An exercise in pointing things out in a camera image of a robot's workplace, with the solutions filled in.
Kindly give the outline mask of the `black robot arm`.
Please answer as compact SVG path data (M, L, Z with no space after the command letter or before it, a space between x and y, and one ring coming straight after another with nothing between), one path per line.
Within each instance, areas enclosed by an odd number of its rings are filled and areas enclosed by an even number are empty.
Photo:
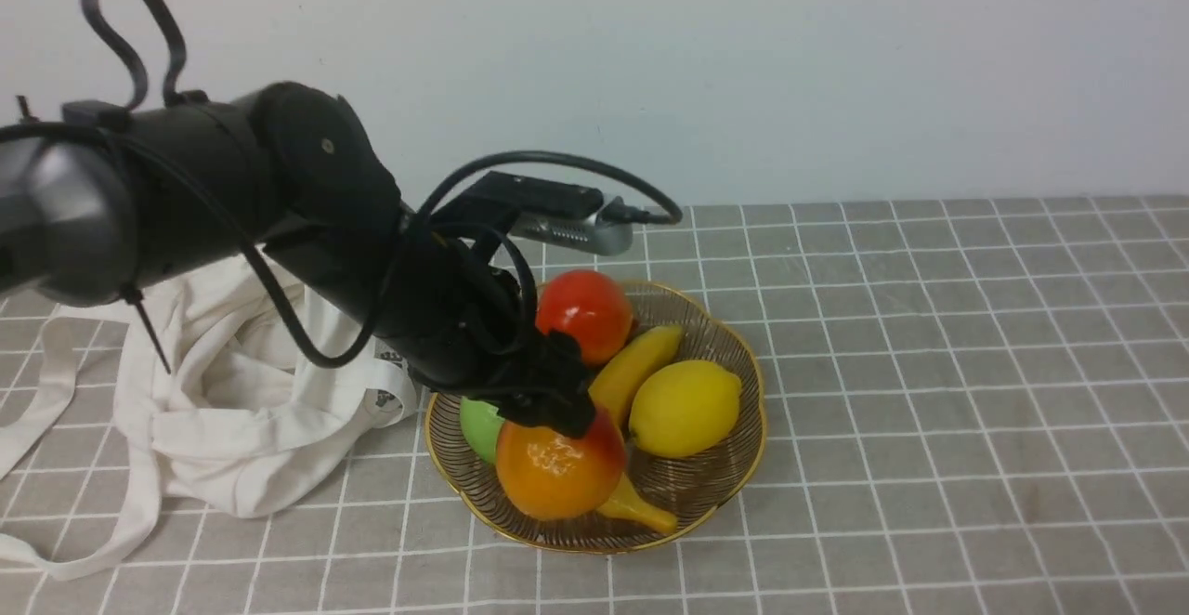
M535 180L501 171L521 162L597 169L487 155L411 211L348 103L312 87L147 112L71 103L62 123L4 128L4 294L139 305L241 255L315 365L344 368L378 340L438 393L586 437L597 412L581 349L536 327L511 241L523 216L547 213Z

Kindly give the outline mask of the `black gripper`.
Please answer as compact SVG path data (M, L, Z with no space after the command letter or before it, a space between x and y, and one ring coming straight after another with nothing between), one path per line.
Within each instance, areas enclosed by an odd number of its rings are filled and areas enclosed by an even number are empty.
M484 399L521 427L583 438L592 374L572 335L531 327L531 272L505 225L409 224L392 255L375 343L438 393Z

